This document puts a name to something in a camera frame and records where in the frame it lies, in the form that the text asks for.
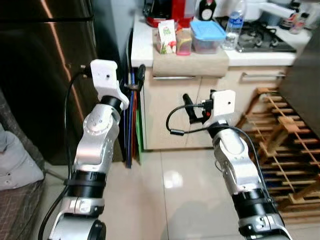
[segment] refrigerator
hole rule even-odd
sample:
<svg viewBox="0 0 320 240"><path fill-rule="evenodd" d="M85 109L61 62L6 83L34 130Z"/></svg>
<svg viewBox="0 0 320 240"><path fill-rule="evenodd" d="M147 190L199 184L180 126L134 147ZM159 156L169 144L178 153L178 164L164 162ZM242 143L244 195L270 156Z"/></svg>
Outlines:
<svg viewBox="0 0 320 240"><path fill-rule="evenodd" d="M320 27L279 86L280 94L320 138Z"/></svg>
<svg viewBox="0 0 320 240"><path fill-rule="evenodd" d="M97 58L96 48L90 0L0 3L0 88L19 126L54 165L66 164L64 97L69 82L81 65ZM119 58L115 49L101 57ZM83 120L97 102L92 80L77 79L69 101L73 155Z"/></svg>

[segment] power cord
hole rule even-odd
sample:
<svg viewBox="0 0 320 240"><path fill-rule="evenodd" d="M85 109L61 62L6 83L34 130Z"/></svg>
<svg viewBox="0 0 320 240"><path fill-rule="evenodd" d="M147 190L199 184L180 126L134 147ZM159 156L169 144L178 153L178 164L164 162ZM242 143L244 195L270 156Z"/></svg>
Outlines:
<svg viewBox="0 0 320 240"><path fill-rule="evenodd" d="M188 104L188 105L182 105L182 106L176 107L174 110L172 110L169 113L168 117L166 118L166 121L165 121L166 129L170 132L170 134L178 135L178 136L183 136L185 134L192 134L192 133L197 133L197 132L202 132L202 131L208 131L208 130L211 130L211 129L232 129L232 130L244 135L245 138L247 139L247 141L250 143L250 147L251 147L251 149L253 151L253 156L254 156L256 168L257 168L257 171L258 171L258 175L259 175L259 177L261 179L262 187L264 189L264 192L266 193L267 200L272 204L274 210L279 214L279 211L275 206L275 202L273 201L273 199L271 198L271 196L269 194L269 191L268 191L268 188L267 188L267 185L266 185L266 182L265 182L265 178L264 178L264 176L262 174L262 171L261 171L259 158L258 158L258 154L256 152L256 148L254 146L254 143L252 142L251 138L249 137L249 135L245 131L243 131L242 129L240 129L238 127L228 126L228 125L224 125L224 126L211 125L211 126L208 126L208 127L198 128L198 129L189 130L189 131L184 131L184 130L180 130L180 129L172 129L172 128L169 127L170 118L176 111L178 111L180 109L188 109L188 108L203 108L205 106L204 104L205 103ZM283 225L285 225L284 220L282 219L280 214L279 214L279 216L280 216L280 218L282 220Z"/></svg>
<svg viewBox="0 0 320 240"><path fill-rule="evenodd" d="M63 133L64 133L64 147L65 147L65 156L66 156L66 161L67 161L67 166L68 166L68 180L72 179L73 177L73 172L72 172L72 165L73 165L73 161L72 161L72 156L71 156L71 150L70 150L70 144L68 141L68 112L69 112L69 98L70 98L70 93L71 93L71 89L72 86L74 84L74 82L79 78L79 76L81 75L86 75L88 77L92 76L92 72L89 66L86 66L84 69L79 70L75 75L73 75L68 89L66 91L65 97L64 97L64 126L63 126ZM47 225L47 222L50 218L50 216L52 215L52 213L54 212L54 210L56 209L56 207L58 206L58 204L60 203L60 201L62 200L62 198L65 196L65 194L68 192L69 186L66 185L64 187L64 189L62 190L62 192L60 193L60 195L56 198L56 200L53 202L53 204L51 205L51 207L49 208L48 212L46 213L46 215L44 216L39 232L38 232L38 240L43 240L44 237L44 232L45 232L45 228Z"/></svg>

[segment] wall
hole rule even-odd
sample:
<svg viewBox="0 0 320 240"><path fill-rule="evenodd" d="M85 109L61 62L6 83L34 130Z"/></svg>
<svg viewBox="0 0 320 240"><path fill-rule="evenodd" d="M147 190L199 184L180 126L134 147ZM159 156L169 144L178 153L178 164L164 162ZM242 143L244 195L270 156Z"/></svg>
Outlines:
<svg viewBox="0 0 320 240"><path fill-rule="evenodd" d="M144 6L144 0L105 0L111 2L116 41L122 58L126 52L126 45L130 30L133 27L134 12Z"/></svg>

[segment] plastic bottle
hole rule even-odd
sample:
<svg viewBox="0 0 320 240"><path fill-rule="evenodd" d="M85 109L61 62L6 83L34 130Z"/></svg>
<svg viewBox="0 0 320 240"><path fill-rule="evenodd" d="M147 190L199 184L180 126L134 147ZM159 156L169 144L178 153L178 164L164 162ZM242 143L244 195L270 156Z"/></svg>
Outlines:
<svg viewBox="0 0 320 240"><path fill-rule="evenodd" d="M279 27L284 30L289 30L295 24L295 21L297 20L297 18L299 16L299 12L300 12L300 3L299 2L291 3L289 9L294 10L295 13L292 14L289 18L284 19L282 21L282 23Z"/></svg>
<svg viewBox="0 0 320 240"><path fill-rule="evenodd" d="M234 50L236 48L241 29L244 25L246 11L247 1L237 0L232 8L232 12L226 26L226 39L222 45L224 50Z"/></svg>
<svg viewBox="0 0 320 240"><path fill-rule="evenodd" d="M299 34L301 33L302 29L306 25L306 20L309 17L308 13L302 13L298 20L294 23L293 27L290 28L289 32L291 34Z"/></svg>
<svg viewBox="0 0 320 240"><path fill-rule="evenodd" d="M217 4L214 0L201 0L199 3L199 18L201 21L211 21Z"/></svg>

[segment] kitchen counter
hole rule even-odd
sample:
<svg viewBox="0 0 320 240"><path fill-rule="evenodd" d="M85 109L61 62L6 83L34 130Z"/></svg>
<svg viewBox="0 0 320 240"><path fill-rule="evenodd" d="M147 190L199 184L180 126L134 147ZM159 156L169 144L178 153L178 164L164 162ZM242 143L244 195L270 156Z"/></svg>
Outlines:
<svg viewBox="0 0 320 240"><path fill-rule="evenodd" d="M146 24L142 14L136 14L133 25L133 39L131 64L137 68L141 64L146 67L153 66L153 28ZM290 34L286 30L277 27L276 34L292 47L297 49L297 53L291 52L252 52L240 53L236 50L225 51L229 57L230 67L240 66L291 66L296 57L302 53L311 38L311 33L303 30L298 35Z"/></svg>

